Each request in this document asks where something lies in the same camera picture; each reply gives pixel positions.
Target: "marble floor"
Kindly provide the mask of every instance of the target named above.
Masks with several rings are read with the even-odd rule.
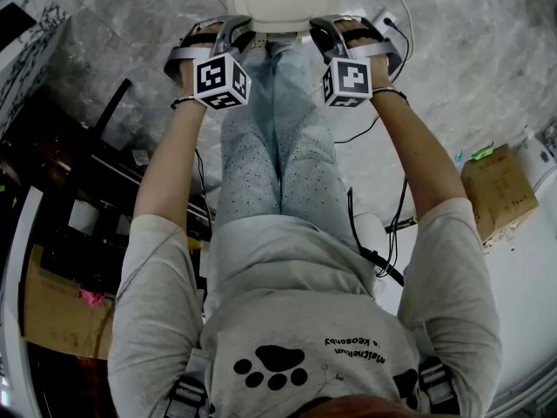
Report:
[[[75,119],[94,124],[123,78],[133,88],[115,113],[105,139],[117,148],[152,151],[171,116],[177,88],[164,60],[194,21],[225,13],[224,0],[56,0],[73,14],[48,86]],[[415,53],[398,87],[454,156],[540,128],[557,114],[557,0],[406,0],[413,15]],[[385,7],[409,35],[400,0],[332,0],[331,13],[374,17]],[[393,35],[404,49],[404,41]],[[316,76],[325,66],[311,43]],[[316,80],[316,97],[319,92]],[[364,130],[370,104],[324,110],[336,140]],[[209,112],[199,140],[207,186],[215,205],[220,180],[220,122]],[[390,222],[403,173],[380,122],[365,136],[337,146],[346,186],[358,210]],[[407,197],[403,218],[413,214]]]

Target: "hand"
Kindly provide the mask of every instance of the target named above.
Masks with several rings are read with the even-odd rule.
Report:
[[[350,30],[356,30],[358,28],[366,28],[365,25],[358,22],[357,20],[340,20],[336,23],[337,28],[340,32],[347,32]],[[361,37],[356,40],[352,40],[346,44],[348,48],[356,48],[357,46],[376,44],[377,41],[372,38]],[[379,56],[370,57],[369,63],[372,69],[372,87],[387,87],[391,86],[391,81],[389,80],[389,67],[386,61],[386,56],[381,54]]]
[[[220,31],[221,24],[212,24],[206,26],[202,30],[196,32],[196,34],[204,34],[206,32],[214,32],[218,34]],[[212,48],[213,44],[194,44],[200,48]],[[193,94],[193,61],[190,59],[183,60],[180,63],[180,74],[182,75],[182,94],[183,96],[191,96]]]

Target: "pink object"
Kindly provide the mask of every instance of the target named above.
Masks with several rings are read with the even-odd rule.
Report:
[[[83,299],[87,302],[90,307],[101,307],[104,304],[104,294],[92,293],[87,291],[82,287],[79,288],[79,299]]]

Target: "light blue jeans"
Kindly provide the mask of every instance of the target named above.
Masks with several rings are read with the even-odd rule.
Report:
[[[358,251],[331,134],[309,89],[309,60],[296,44],[251,51],[247,106],[222,124],[223,183],[216,229],[235,219],[289,215]]]

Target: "wrist strap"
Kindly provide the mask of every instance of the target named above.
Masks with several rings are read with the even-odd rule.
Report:
[[[185,101],[194,101],[195,98],[193,96],[185,96],[184,98],[180,98],[180,99],[176,99],[172,104],[171,104],[171,108],[173,110],[176,110],[176,106],[178,104],[182,104]]]
[[[408,98],[406,97],[406,94],[404,94],[402,91],[398,91],[396,88],[394,87],[380,87],[380,88],[376,88],[375,90],[372,90],[372,97],[375,96],[378,93],[385,93],[385,92],[391,92],[391,93],[397,93],[401,98],[404,99],[404,101],[408,104]]]

